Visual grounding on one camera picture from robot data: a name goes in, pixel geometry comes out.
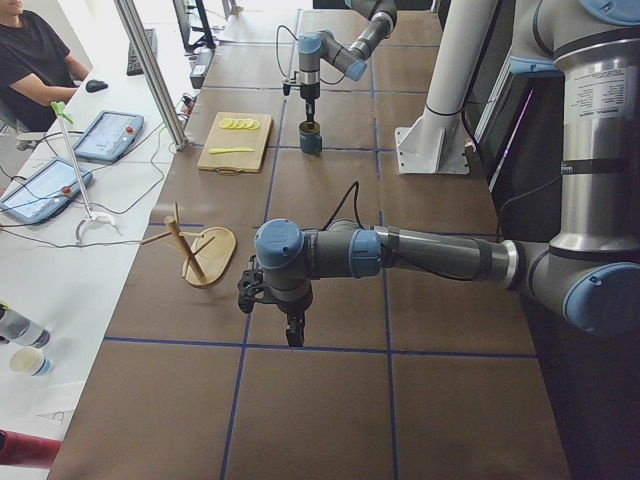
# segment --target green clip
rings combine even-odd
[[[62,117],[69,123],[73,124],[73,120],[71,120],[71,117],[64,113],[64,107],[66,107],[64,102],[51,102],[51,108],[53,108],[56,117]]]

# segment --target table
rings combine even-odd
[[[568,478],[514,294],[396,270],[315,282],[300,349],[286,346],[277,309],[238,310],[256,227],[322,225],[354,179],[365,224],[489,238],[496,221],[475,164],[467,177],[397,173],[393,128],[424,105],[434,17],[403,13],[363,82],[323,88],[315,157],[297,148],[302,101],[282,96],[266,60],[274,45],[256,35],[279,23],[297,33],[337,25],[344,42],[362,19],[239,15],[189,122],[194,143],[174,159],[147,230],[160,232],[177,201],[185,229],[234,231],[235,256],[199,290],[179,278],[182,259],[166,246],[137,252],[49,478]],[[295,61],[283,42],[287,69]],[[272,114],[259,174],[195,168],[218,111]]]
[[[178,103],[183,93],[194,92],[177,27],[152,26],[158,33],[158,61],[167,88]],[[127,210],[114,215],[117,229],[104,224],[85,229],[84,243],[126,243],[53,248],[0,233],[2,299],[51,330],[52,339],[45,351],[55,365],[46,377],[23,378],[8,369],[9,358],[18,347],[12,344],[0,349],[0,423],[7,430],[63,438],[175,153],[168,133],[157,128],[161,127],[161,117],[144,76],[125,75],[128,41],[114,36],[110,47],[111,55],[87,77],[104,80],[109,88],[90,94],[81,87],[65,112],[74,120],[69,130],[83,130],[105,109],[145,117],[144,129],[136,140],[140,145],[130,154],[106,168],[82,164],[94,170],[95,180],[88,188],[90,200],[115,212]],[[57,131],[59,127],[54,124],[49,133]],[[57,154],[66,156],[59,136],[52,137],[50,145]],[[19,174],[28,177],[52,155],[47,144],[40,144]],[[100,206],[96,210],[105,211]],[[70,246],[75,243],[74,230],[84,216],[84,207],[75,204],[46,224],[20,228],[16,233]],[[12,223],[9,217],[2,217],[3,222]],[[15,474],[16,470],[0,466],[0,477]],[[47,472],[19,469],[19,474],[20,478],[37,479],[44,478]]]

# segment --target person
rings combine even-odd
[[[21,0],[0,0],[0,99],[31,131],[55,121],[51,102],[67,102],[87,68],[51,26],[23,10]]]

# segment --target water bottle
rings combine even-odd
[[[49,342],[51,334],[36,322],[23,317],[0,302],[0,335],[25,347],[42,348]]]

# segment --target red object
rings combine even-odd
[[[62,442],[0,430],[0,465],[51,468]]]

